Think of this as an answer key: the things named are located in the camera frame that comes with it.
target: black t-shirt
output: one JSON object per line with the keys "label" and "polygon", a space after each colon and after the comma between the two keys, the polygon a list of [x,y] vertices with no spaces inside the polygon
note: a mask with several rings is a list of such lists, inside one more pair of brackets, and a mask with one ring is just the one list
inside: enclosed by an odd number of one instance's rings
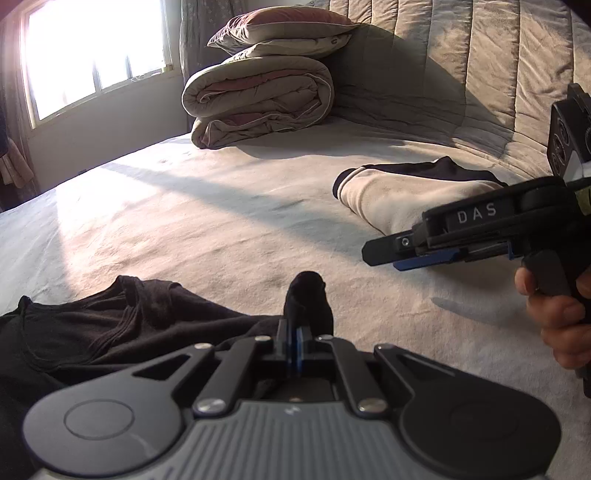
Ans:
{"label": "black t-shirt", "polygon": [[234,312],[178,283],[124,276],[64,305],[23,297],[0,317],[0,478],[35,472],[21,426],[45,395],[192,343],[225,349],[243,336],[274,335],[279,318]]}

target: trigger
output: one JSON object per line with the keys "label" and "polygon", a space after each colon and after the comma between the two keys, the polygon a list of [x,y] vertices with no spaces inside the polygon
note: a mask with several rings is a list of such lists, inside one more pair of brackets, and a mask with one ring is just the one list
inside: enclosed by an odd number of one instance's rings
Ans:
{"label": "trigger", "polygon": [[541,250],[527,255],[522,265],[534,274],[538,289],[543,294],[572,295],[560,257],[554,250]]}

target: rolled blanket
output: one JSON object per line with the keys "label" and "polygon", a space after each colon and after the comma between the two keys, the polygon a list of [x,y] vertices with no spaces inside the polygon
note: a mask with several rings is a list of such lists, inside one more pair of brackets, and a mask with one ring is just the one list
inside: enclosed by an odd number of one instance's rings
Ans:
{"label": "rolled blanket", "polygon": [[197,117],[191,140],[199,148],[309,127],[333,100],[326,66],[284,55],[214,65],[189,78],[183,92],[185,110]]}

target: pillow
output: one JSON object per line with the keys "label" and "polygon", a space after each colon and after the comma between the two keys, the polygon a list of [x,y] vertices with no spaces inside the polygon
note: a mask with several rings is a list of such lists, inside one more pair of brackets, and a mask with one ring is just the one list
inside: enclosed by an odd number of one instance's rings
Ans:
{"label": "pillow", "polygon": [[269,55],[300,55],[311,59],[321,59],[330,55],[339,48],[344,47],[350,34],[334,35],[325,38],[274,38],[265,40],[245,50],[239,51],[234,56],[225,60],[231,61],[251,59],[253,57],[268,57]]}
{"label": "pillow", "polygon": [[232,18],[207,43],[230,54],[265,40],[325,38],[348,32],[358,24],[338,13],[316,7],[260,8]]}

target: wall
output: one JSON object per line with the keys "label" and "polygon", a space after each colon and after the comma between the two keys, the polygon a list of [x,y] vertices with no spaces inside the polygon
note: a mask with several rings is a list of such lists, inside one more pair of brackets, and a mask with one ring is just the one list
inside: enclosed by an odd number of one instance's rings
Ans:
{"label": "wall", "polygon": [[309,0],[245,0],[246,9],[251,12],[257,8],[276,7],[277,5],[305,5]]}
{"label": "wall", "polygon": [[178,55],[180,0],[166,0],[173,70],[78,105],[28,139],[41,191],[135,150],[186,133]]}

